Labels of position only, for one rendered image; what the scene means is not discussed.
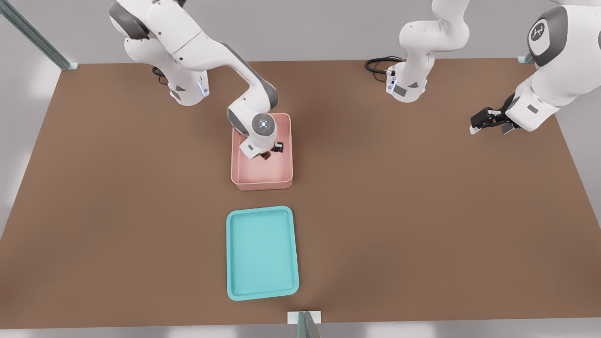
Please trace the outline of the pink box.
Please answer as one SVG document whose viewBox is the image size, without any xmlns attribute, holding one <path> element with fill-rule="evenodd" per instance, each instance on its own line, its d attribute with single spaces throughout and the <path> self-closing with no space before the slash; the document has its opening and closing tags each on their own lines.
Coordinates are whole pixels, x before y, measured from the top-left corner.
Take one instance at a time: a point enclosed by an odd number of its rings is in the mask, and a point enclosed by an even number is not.
<svg viewBox="0 0 601 338">
<path fill-rule="evenodd" d="M 293 182 L 293 144 L 291 118 L 286 113 L 272 114 L 277 122 L 277 141 L 283 152 L 272 152 L 264 160 L 257 156 L 249 160 L 239 149 L 246 136 L 232 129 L 231 180 L 241 191 L 285 190 Z"/>
</svg>

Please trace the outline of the pale blue-green tray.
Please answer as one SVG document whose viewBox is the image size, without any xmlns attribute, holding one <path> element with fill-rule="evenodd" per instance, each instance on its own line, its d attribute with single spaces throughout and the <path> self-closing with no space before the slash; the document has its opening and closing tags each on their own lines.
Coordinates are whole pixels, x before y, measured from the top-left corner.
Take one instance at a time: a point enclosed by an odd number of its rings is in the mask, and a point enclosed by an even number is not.
<svg viewBox="0 0 601 338">
<path fill-rule="evenodd" d="M 287 297 L 298 291 L 298 253 L 288 206 L 234 210 L 226 223 L 230 299 Z"/>
</svg>

